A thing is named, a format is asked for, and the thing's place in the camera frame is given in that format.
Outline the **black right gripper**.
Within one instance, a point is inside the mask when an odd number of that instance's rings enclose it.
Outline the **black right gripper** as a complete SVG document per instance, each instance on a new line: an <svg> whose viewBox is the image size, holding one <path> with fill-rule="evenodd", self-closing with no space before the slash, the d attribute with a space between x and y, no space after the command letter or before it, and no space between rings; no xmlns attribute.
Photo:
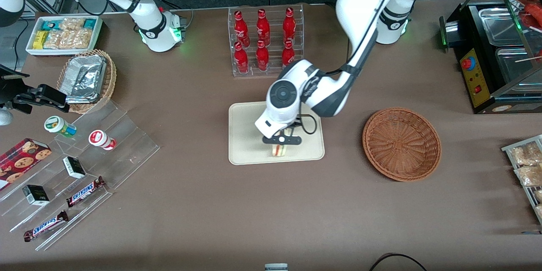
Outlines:
<svg viewBox="0 0 542 271"><path fill-rule="evenodd" d="M66 94L51 86L38 86L35 91L28 91L23 79L29 74L16 72L2 65L0 67L0 104L8 110L18 110L30 114L32 106L49 106L68 113L70 105L66 103Z"/></svg>

